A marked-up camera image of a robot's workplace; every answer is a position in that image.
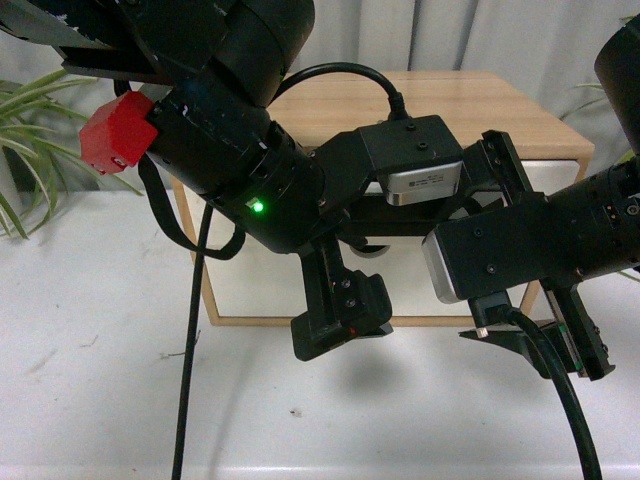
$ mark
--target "wooden frame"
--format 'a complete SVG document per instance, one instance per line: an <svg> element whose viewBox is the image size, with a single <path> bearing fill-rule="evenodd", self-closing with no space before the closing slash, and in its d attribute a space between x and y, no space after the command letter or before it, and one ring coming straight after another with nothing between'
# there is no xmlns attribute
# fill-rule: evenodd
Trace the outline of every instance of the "wooden frame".
<svg viewBox="0 0 640 480"><path fill-rule="evenodd" d="M467 146L482 132L507 131L523 160L573 160L576 180L585 175L593 144L577 134L504 80L488 72L392 72L387 76L403 92L413 116L440 115L458 141ZM347 74L311 79L269 107L272 118L308 148L340 131L376 123L386 117L384 92L370 81ZM173 180L184 229L194 241L193 220L184 186ZM540 290L528 285L521 309L528 313ZM205 266L203 301L214 325L288 326L290 317L229 317L218 311ZM470 326L469 316L393 317L394 326Z"/></svg>

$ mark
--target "white table surface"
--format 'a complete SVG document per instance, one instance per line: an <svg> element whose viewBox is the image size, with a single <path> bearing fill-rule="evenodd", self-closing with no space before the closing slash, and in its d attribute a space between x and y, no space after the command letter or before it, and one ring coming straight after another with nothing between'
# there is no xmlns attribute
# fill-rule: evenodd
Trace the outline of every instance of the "white table surface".
<svg viewBox="0 0 640 480"><path fill-rule="evenodd" d="M169 478L182 357L162 357L184 349L189 256L144 198L71 202L30 241L0 240L0 478ZM608 479L640 478L639 289L581 287L617 364L572 376ZM552 384L458 329L303 363L286 328L200 319L184 478L581 478Z"/></svg>

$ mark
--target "screw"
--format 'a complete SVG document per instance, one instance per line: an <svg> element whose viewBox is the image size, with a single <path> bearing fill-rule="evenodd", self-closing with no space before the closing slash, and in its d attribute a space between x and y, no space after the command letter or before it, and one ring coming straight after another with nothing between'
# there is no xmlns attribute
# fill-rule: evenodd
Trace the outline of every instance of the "screw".
<svg viewBox="0 0 640 480"><path fill-rule="evenodd" d="M640 213L640 207L638 205L629 205L627 207L627 215L635 217L638 213Z"/></svg>

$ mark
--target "cable strap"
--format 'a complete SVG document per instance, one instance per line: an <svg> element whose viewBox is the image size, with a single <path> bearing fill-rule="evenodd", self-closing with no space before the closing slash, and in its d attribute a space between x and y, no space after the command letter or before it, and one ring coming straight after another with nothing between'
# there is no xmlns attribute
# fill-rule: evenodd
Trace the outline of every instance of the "cable strap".
<svg viewBox="0 0 640 480"><path fill-rule="evenodd" d="M173 207L167 196L167 191L162 184L162 179L153 161L148 155L144 155L138 164L138 175L147 190L149 205L153 216L164 234L181 247L192 252L201 253L206 257L216 260L230 260L236 256L244 245L246 235L237 225L231 240L220 250L200 248L185 235L176 219Z"/></svg>

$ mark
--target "red component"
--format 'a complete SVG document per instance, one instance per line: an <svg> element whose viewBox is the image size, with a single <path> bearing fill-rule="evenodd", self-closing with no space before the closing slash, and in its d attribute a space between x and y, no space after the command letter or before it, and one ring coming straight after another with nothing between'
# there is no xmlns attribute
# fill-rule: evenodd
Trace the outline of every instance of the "red component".
<svg viewBox="0 0 640 480"><path fill-rule="evenodd" d="M145 120L152 108L140 92L127 92L100 107L80 130L82 160L101 174L136 166L158 136Z"/></svg>

